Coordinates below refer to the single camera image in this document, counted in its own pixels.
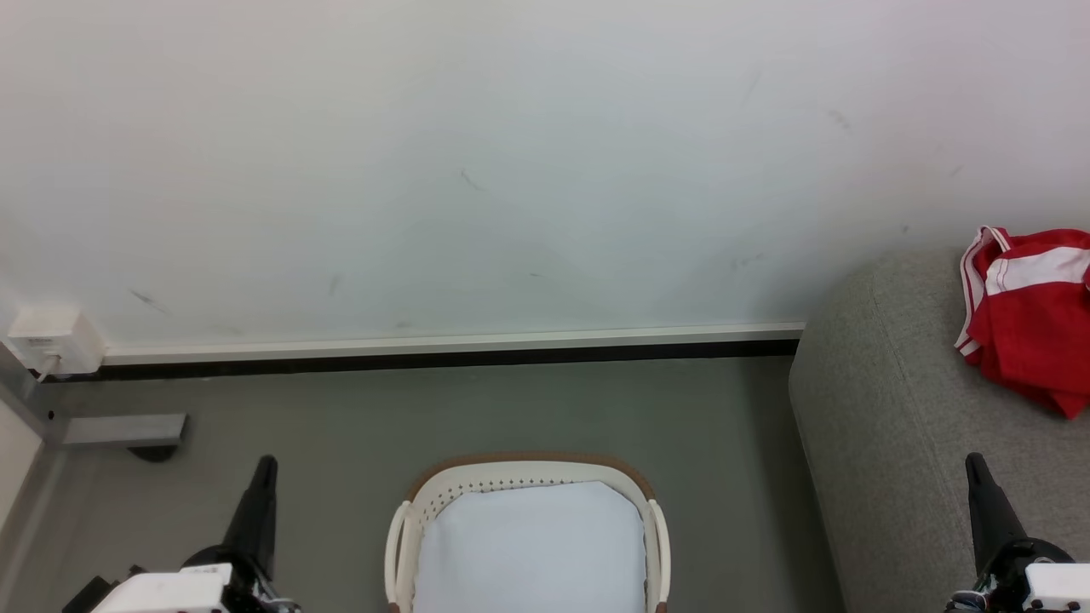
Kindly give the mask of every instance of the white power cord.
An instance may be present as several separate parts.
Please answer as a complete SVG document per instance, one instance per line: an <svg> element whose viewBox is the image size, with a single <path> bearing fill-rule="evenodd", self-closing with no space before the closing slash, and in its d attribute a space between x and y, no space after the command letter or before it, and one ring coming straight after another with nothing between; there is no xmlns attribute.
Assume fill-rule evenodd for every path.
<svg viewBox="0 0 1090 613"><path fill-rule="evenodd" d="M46 363L41 366L40 371L41 374L38 375L38 383L45 381L46 377L49 376L49 373L53 372L53 369L56 369L57 364L59 364L60 362L61 362L60 356L47 356Z"/></svg>

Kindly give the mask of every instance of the white cloth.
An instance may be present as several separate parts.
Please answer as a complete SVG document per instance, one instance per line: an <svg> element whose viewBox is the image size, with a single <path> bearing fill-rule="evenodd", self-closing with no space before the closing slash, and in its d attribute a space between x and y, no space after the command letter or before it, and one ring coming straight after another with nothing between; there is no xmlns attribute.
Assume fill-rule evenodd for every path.
<svg viewBox="0 0 1090 613"><path fill-rule="evenodd" d="M424 530L413 613L641 613L645 564L604 483L464 494Z"/></svg>

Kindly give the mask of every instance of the black caster wheel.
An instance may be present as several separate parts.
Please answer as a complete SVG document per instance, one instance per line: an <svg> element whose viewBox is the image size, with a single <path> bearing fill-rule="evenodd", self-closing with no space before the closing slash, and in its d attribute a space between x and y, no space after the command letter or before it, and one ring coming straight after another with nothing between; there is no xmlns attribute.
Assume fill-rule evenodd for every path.
<svg viewBox="0 0 1090 613"><path fill-rule="evenodd" d="M160 464L174 457L178 445L159 445L157 447L129 447L129 453L144 461Z"/></svg>

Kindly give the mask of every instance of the black baseboard strip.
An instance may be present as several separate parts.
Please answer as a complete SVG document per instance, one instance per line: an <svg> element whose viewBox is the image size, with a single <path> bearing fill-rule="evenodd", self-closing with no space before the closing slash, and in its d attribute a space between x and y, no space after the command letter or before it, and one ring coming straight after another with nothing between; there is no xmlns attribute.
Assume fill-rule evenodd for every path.
<svg viewBox="0 0 1090 613"><path fill-rule="evenodd" d="M558 362L609 362L622 360L670 360L679 358L749 358L794 356L799 341L736 340L683 345L639 345L634 347L581 347L571 349L518 349L511 351L463 351L457 353L414 353L405 356L358 356L344 358L300 358L283 360L245 360L192 362L177 364L132 364L102 366L90 374L64 380L49 377L48 383L86 381L141 381L152 378L193 378L253 374L292 374L307 372L374 371L392 369L434 369L509 364L552 364Z"/></svg>

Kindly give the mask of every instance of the laundry basket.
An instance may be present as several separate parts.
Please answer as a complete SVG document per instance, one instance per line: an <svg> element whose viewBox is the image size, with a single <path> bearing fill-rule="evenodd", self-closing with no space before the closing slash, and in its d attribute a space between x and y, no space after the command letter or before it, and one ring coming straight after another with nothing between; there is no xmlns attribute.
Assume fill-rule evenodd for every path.
<svg viewBox="0 0 1090 613"><path fill-rule="evenodd" d="M601 481L635 505L643 519L647 613L666 613L670 591L670 538L651 484L627 464L604 456L559 453L487 454L432 467L401 503L386 539L386 600L390 613L412 613L416 563L424 530L458 496L583 481Z"/></svg>

